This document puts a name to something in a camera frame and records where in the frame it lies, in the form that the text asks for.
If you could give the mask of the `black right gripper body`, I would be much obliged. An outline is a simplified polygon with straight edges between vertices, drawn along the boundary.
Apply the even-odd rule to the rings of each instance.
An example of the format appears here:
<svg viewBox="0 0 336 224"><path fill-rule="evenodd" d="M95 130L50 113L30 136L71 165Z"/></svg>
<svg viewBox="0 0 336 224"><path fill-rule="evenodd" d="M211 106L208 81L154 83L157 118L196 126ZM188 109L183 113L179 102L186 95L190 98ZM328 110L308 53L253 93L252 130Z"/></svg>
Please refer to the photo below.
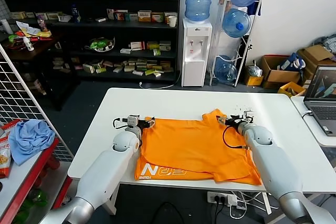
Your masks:
<svg viewBox="0 0 336 224"><path fill-rule="evenodd" d="M241 122L244 121L244 118L239 115L233 115L231 118L227 118L225 120L225 125L233 127L234 129L238 129L238 126L241 124Z"/></svg>

